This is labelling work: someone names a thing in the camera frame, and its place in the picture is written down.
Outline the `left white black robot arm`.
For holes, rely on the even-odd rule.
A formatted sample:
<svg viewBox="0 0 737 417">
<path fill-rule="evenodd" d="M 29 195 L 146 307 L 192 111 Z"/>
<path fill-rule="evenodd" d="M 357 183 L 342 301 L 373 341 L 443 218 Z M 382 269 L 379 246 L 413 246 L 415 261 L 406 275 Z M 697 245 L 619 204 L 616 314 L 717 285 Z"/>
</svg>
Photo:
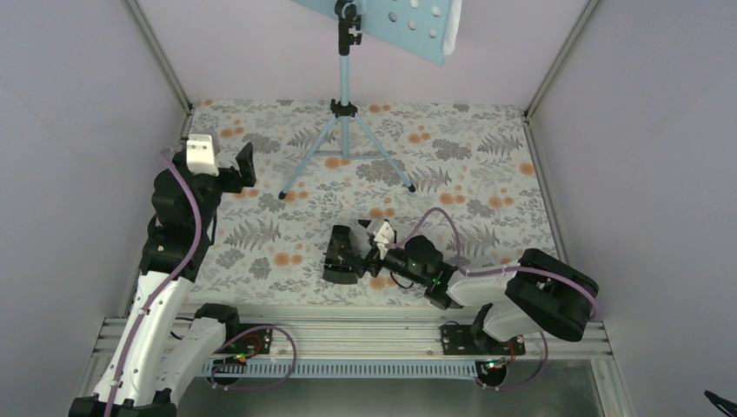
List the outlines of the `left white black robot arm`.
<svg viewBox="0 0 737 417">
<path fill-rule="evenodd" d="M 87 396 L 75 398 L 71 416 L 175 416 L 183 394 L 217 349 L 242 339 L 236 308 L 206 304 L 170 354 L 165 345 L 205 255 L 214 243 L 217 210 L 226 193 L 256 184 L 254 147 L 246 143 L 236 165 L 216 165 L 216 147 L 188 141 L 165 149 L 167 164 L 154 180 L 155 214 L 129 315 L 116 351 Z"/>
</svg>

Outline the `black metronome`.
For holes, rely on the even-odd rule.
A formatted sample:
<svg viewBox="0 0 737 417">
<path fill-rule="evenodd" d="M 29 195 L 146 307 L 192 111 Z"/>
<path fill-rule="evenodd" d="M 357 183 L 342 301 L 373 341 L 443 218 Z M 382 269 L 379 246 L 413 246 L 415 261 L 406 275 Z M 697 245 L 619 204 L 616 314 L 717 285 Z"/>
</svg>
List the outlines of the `black metronome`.
<svg viewBox="0 0 737 417">
<path fill-rule="evenodd" d="M 323 263 L 323 280 L 336 285 L 355 285 L 358 277 L 350 260 L 355 255 L 352 230 L 348 226 L 335 225 L 330 234 Z"/>
</svg>

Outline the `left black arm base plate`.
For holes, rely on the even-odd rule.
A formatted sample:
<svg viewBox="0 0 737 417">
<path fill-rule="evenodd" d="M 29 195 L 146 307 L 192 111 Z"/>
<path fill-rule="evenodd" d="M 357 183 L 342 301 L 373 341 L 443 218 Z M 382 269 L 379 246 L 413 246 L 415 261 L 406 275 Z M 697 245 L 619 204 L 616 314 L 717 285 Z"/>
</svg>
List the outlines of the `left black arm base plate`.
<svg viewBox="0 0 737 417">
<path fill-rule="evenodd" d="M 223 363 L 234 366 L 246 365 L 254 357 L 259 358 L 263 355 L 269 355 L 273 330 L 263 328 L 260 324 L 246 323 L 240 324 L 232 335 L 235 336 L 247 330 L 249 332 L 246 335 L 242 335 L 236 341 L 229 343 L 226 348 L 215 353 L 209 360 L 210 366 L 214 367 Z"/>
</svg>

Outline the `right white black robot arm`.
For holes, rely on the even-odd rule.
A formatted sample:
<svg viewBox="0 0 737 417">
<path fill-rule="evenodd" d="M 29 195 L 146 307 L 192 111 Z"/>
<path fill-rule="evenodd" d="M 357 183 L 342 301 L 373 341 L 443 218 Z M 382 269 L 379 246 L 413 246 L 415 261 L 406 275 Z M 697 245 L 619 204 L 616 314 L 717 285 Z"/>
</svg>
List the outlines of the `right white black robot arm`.
<svg viewBox="0 0 737 417">
<path fill-rule="evenodd" d="M 470 340 L 480 353 L 491 354 L 518 335 L 541 331 L 580 341 L 596 309 L 598 284 L 537 248 L 496 269 L 462 271 L 424 235 L 399 243 L 385 220 L 361 225 L 368 236 L 365 255 L 354 250 L 349 228 L 333 228 L 325 265 L 338 268 L 336 282 L 353 285 L 365 274 L 387 271 L 422 288 L 441 310 L 477 308 Z"/>
</svg>

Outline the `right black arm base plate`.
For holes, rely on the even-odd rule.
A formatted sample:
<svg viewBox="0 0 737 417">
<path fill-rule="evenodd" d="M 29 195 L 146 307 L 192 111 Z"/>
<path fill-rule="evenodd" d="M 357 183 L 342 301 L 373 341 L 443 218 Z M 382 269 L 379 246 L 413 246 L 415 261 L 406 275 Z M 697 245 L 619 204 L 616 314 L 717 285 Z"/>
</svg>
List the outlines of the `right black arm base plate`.
<svg viewBox="0 0 737 417">
<path fill-rule="evenodd" d="M 527 352 L 524 339 L 517 336 L 509 341 L 496 341 L 471 325 L 449 321 L 439 327 L 442 352 L 450 356 L 471 355 L 524 355 Z"/>
</svg>

